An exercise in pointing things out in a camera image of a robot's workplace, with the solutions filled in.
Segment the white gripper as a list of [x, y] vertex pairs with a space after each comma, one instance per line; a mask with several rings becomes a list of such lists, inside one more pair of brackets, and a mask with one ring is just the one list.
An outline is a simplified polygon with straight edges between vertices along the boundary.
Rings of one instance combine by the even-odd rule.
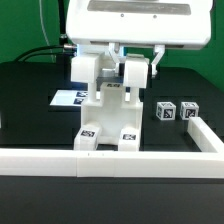
[[214, 0], [70, 0], [66, 32], [81, 45], [107, 45], [119, 72], [124, 47], [154, 46], [152, 77], [172, 49], [201, 49], [211, 38]]

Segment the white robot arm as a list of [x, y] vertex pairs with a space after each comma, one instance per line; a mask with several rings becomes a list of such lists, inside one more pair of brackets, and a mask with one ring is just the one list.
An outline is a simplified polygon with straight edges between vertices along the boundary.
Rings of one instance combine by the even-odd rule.
[[211, 38], [214, 0], [70, 0], [66, 33], [80, 53], [102, 46], [199, 50]]

